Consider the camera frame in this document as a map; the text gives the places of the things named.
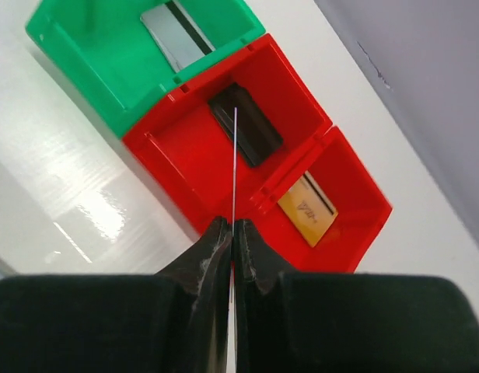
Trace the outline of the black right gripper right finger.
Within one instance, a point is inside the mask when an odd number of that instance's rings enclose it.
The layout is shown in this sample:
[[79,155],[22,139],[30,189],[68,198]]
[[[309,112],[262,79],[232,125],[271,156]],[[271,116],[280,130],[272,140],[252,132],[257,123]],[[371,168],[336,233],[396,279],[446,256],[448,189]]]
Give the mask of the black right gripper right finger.
[[479,322],[441,277],[302,272],[233,234],[239,372],[479,372]]

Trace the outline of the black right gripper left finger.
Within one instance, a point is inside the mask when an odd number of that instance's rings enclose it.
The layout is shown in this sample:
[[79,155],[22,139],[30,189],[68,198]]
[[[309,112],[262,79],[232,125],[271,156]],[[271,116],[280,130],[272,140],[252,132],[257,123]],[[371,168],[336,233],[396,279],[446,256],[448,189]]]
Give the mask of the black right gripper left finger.
[[0,280],[0,372],[224,372],[231,228],[155,274]]

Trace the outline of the black credit card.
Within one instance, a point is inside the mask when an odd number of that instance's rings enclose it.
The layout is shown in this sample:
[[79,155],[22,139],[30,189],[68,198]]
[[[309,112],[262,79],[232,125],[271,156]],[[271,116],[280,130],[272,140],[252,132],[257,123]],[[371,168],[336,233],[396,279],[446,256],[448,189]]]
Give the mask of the black credit card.
[[237,109],[237,148],[250,167],[258,167],[283,145],[282,136],[241,85],[227,86],[208,101],[208,106],[231,141]]
[[[233,194],[232,194],[232,237],[235,237],[236,222],[236,171],[238,148],[238,107],[233,110]],[[229,330],[228,330],[228,362],[227,372],[236,372],[237,316],[234,247],[231,247],[231,277],[229,291]]]

